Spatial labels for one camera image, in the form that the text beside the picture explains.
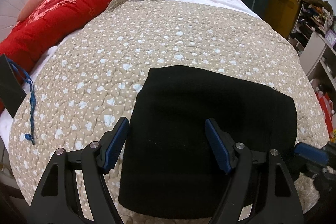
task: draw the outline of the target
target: beige polka dot bedspread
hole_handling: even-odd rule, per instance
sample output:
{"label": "beige polka dot bedspread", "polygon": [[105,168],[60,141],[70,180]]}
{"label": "beige polka dot bedspread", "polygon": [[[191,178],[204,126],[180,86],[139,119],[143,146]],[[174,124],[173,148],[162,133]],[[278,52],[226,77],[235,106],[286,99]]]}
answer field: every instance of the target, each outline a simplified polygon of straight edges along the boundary
{"label": "beige polka dot bedspread", "polygon": [[[137,93],[151,67],[185,65],[276,88],[297,109],[297,141],[321,148],[328,141],[323,114],[292,46],[264,21],[245,13],[179,1],[113,0],[76,37],[62,44],[35,82],[36,145],[27,96],[10,134],[9,156],[16,181],[30,204],[49,159],[59,147],[82,149],[130,119]],[[140,215],[118,204],[123,151],[105,176],[125,223],[207,223]],[[92,219],[83,177],[76,172],[85,217]],[[295,186],[304,211],[318,199],[312,180]]]}

